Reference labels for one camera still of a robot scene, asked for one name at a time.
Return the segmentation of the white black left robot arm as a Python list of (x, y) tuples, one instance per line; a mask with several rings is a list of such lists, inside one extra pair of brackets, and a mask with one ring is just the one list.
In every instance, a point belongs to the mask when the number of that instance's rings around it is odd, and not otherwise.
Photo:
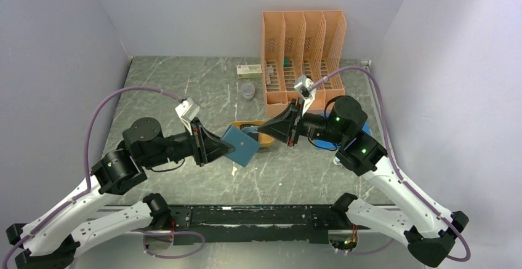
[(136, 120), (122, 133), (117, 149), (107, 153), (87, 177), (53, 210), (31, 223), (11, 225), (6, 233), (9, 256), (17, 268), (66, 268), (90, 248), (132, 230), (160, 230), (172, 223), (171, 210), (158, 193), (133, 206), (91, 220), (90, 215), (147, 179), (154, 167), (192, 157), (203, 166), (234, 147), (203, 127), (198, 118), (181, 134), (164, 136), (159, 121)]

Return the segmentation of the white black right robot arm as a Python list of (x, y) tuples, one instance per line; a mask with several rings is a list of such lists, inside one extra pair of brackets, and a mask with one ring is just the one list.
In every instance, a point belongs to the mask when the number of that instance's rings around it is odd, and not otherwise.
[(436, 268), (450, 259), (456, 240), (469, 222), (467, 215), (438, 205), (401, 173), (387, 149), (363, 131), (367, 114), (353, 97), (336, 97), (331, 105), (330, 114), (321, 116), (306, 113), (304, 101), (293, 99), (258, 131), (290, 147), (300, 137), (336, 145), (335, 156), (341, 165), (378, 188), (400, 210), (395, 213), (344, 193), (331, 207), (337, 227), (353, 224), (378, 231), (404, 244), (428, 267)]

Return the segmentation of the blue leather card holder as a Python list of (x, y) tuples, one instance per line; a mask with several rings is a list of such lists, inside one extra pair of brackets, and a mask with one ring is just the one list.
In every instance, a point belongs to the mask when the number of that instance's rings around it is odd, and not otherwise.
[(260, 148), (260, 143), (234, 125), (229, 125), (221, 139), (233, 147), (232, 151), (225, 155), (226, 158), (246, 167)]

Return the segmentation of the yellow oval tray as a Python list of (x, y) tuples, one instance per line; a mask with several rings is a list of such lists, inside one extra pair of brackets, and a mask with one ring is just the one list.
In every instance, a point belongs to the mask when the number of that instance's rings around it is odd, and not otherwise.
[[(234, 121), (231, 124), (240, 130), (243, 130), (247, 127), (255, 127), (255, 126), (261, 126), (265, 123), (265, 120), (260, 121)], [(268, 148), (272, 146), (272, 144), (275, 142), (275, 139), (267, 134), (258, 133), (257, 134), (257, 141), (260, 143), (261, 148)]]

